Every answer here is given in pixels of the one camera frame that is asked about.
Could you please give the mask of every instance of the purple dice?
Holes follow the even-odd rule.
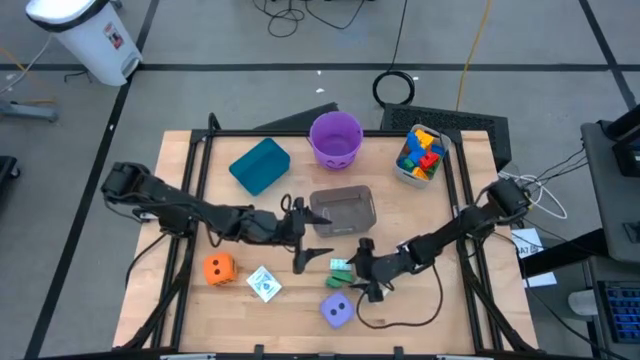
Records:
[[[347,323],[353,317],[353,305],[343,293],[337,292],[320,304],[320,311],[334,329]]]

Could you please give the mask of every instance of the teal box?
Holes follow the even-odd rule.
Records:
[[[291,157],[271,138],[262,140],[229,166],[229,172],[257,196],[289,170]]]

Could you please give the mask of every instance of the red toy block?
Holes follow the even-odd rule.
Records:
[[[427,155],[420,158],[420,168],[424,171],[438,162],[440,156],[436,153],[428,152]]]

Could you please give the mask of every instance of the yellow toy block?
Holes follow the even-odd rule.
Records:
[[[425,174],[419,167],[414,168],[411,173],[421,179],[427,180],[427,174]]]
[[[418,138],[418,141],[420,141],[420,146],[425,150],[428,150],[433,142],[433,136],[427,134],[421,129],[416,130],[416,137]]]

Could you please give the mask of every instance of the orange dice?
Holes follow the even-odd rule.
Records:
[[[209,285],[232,282],[238,276],[236,262],[231,254],[217,253],[204,259],[204,277]]]

